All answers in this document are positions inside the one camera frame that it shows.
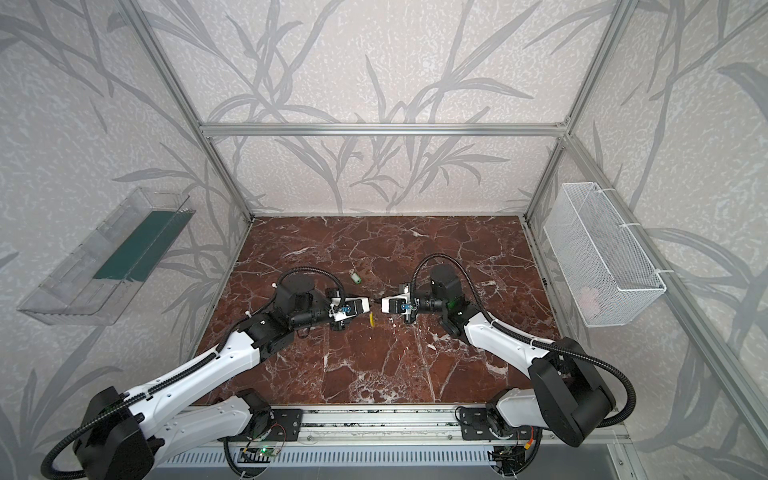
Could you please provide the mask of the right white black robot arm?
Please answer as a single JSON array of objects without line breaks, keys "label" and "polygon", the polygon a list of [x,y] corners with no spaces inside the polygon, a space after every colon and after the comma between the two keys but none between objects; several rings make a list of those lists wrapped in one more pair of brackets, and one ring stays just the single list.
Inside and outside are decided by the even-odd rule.
[{"label": "right white black robot arm", "polygon": [[552,432],[563,443],[580,446],[596,429],[627,420],[637,393],[629,377],[610,363],[589,355],[570,337],[551,340],[526,333],[490,313],[468,270],[455,258],[437,253],[429,284],[404,284],[399,294],[381,301],[386,314],[414,323],[422,314],[436,315],[453,338],[491,353],[523,373],[527,389],[512,388],[486,404],[491,434],[506,439],[529,427],[534,434]]}]

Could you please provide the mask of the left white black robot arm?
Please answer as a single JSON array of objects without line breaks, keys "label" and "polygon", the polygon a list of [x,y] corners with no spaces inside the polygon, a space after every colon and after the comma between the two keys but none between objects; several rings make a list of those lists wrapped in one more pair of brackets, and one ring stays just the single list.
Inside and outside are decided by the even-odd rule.
[{"label": "left white black robot arm", "polygon": [[367,297],[349,295],[341,280],[317,267],[280,275],[270,299],[232,324],[214,347],[125,392],[95,395],[81,425],[45,455],[46,479],[143,479],[163,461],[269,421],[268,404],[245,390],[213,406],[188,406],[289,346],[297,332],[329,325],[341,331],[369,313]]}]

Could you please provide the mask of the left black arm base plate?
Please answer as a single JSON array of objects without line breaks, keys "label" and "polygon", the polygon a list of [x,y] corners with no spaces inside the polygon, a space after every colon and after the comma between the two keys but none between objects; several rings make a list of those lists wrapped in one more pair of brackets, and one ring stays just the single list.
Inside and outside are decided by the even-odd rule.
[{"label": "left black arm base plate", "polygon": [[269,413],[255,415],[240,437],[273,442],[296,442],[302,427],[302,409],[273,408]]}]

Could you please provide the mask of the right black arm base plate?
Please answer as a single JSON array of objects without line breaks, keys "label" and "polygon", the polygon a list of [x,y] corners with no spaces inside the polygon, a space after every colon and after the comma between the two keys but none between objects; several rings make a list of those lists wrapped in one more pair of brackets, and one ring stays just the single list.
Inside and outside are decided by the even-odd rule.
[{"label": "right black arm base plate", "polygon": [[528,441],[535,439],[539,428],[529,425],[508,425],[495,409],[458,406],[454,410],[461,437],[468,441]]}]

